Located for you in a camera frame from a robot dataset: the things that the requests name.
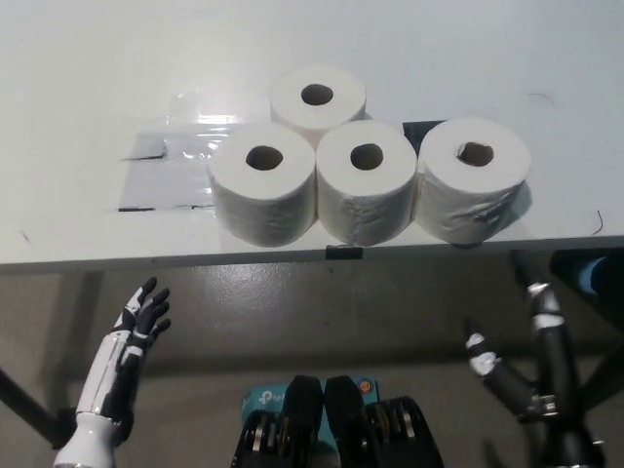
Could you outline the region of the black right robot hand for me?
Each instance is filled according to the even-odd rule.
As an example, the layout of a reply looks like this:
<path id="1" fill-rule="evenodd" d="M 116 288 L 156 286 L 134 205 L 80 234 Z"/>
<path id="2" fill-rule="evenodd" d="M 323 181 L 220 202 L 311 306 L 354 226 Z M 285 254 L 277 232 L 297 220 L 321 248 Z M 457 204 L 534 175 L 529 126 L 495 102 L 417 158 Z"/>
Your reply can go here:
<path id="1" fill-rule="evenodd" d="M 604 467 L 603 450 L 586 426 L 578 369 L 555 291 L 548 282 L 532 280 L 526 295 L 536 344 L 537 379 L 527 380 L 490 349 L 471 318 L 464 322 L 469 365 L 518 422 L 544 425 L 542 467 Z"/>

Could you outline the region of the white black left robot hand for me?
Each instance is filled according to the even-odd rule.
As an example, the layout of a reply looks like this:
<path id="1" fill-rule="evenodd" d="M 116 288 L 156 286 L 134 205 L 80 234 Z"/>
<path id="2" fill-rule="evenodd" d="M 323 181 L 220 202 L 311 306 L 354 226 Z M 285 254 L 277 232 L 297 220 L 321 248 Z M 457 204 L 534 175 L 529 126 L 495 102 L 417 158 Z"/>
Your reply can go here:
<path id="1" fill-rule="evenodd" d="M 56 467 L 114 467 L 115 452 L 134 426 L 140 373 L 150 348 L 172 321 L 170 290 L 149 278 L 128 300 L 102 339 L 75 410 L 75 429 L 58 450 Z"/>

